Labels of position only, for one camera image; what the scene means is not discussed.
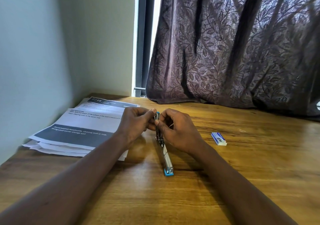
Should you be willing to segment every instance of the forearm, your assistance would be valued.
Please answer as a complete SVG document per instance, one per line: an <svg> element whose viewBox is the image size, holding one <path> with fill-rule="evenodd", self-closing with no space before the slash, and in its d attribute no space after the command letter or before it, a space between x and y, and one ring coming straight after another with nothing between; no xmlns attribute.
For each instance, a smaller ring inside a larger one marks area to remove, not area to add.
<svg viewBox="0 0 320 225"><path fill-rule="evenodd" d="M239 224L296 224L284 211L233 169L211 146L200 143L191 155Z"/></svg>
<svg viewBox="0 0 320 225"><path fill-rule="evenodd" d="M72 224L93 191L125 151L113 135L67 170L0 214L0 224Z"/></svg>

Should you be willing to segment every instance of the blue stapler end cap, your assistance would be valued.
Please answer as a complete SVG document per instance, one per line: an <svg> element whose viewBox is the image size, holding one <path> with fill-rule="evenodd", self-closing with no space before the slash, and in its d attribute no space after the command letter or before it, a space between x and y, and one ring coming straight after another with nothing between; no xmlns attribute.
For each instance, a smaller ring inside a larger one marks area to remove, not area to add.
<svg viewBox="0 0 320 225"><path fill-rule="evenodd" d="M166 176L172 176L173 175L173 173L167 173L165 169L164 169L164 171L165 171L165 175Z"/></svg>

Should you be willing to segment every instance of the person's right hand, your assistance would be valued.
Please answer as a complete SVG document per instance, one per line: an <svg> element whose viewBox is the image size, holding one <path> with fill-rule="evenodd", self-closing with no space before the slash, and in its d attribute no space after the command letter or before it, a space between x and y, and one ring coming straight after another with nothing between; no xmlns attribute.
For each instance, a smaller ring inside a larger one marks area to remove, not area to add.
<svg viewBox="0 0 320 225"><path fill-rule="evenodd" d="M164 138L180 151L192 154L203 139L190 116L174 109L166 109L155 121Z"/></svg>

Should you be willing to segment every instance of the wooden desk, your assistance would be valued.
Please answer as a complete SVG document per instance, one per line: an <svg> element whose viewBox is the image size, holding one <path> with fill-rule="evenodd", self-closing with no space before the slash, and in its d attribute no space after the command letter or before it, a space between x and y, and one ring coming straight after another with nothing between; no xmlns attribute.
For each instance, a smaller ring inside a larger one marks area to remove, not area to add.
<svg viewBox="0 0 320 225"><path fill-rule="evenodd" d="M209 104L119 100L188 113L205 141L299 224L320 224L320 123ZM216 146L213 131L228 145ZM228 209L187 154L168 146L174 176L164 176L154 138L143 133L117 162L79 224L230 224ZM0 211L77 160L21 148L0 167Z"/></svg>

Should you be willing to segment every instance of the patterned curtain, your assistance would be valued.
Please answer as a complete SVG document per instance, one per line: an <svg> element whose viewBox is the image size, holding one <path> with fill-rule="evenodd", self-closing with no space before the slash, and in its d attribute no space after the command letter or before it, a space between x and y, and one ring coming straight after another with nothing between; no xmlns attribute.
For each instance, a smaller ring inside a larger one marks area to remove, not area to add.
<svg viewBox="0 0 320 225"><path fill-rule="evenodd" d="M319 116L320 0L162 0L146 93Z"/></svg>

